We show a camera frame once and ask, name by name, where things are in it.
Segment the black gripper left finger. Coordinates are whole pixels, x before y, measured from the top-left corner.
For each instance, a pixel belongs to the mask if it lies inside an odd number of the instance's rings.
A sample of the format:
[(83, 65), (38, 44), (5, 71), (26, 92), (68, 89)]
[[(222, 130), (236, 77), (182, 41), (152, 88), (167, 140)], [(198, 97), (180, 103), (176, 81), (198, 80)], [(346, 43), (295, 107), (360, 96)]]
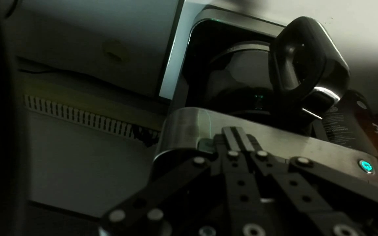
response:
[(227, 148), (216, 135), (213, 153), (181, 149), (181, 161), (109, 210), (100, 224), (100, 236), (227, 236), (231, 216), (227, 202), (241, 170), (243, 153)]

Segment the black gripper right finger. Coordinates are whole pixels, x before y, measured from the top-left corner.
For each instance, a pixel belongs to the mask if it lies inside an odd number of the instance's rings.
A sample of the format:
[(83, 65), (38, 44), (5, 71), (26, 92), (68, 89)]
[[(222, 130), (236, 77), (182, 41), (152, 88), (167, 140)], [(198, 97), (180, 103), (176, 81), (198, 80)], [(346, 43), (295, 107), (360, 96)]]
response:
[(307, 157), (279, 161), (230, 127), (222, 176), (235, 236), (378, 236), (378, 186)]

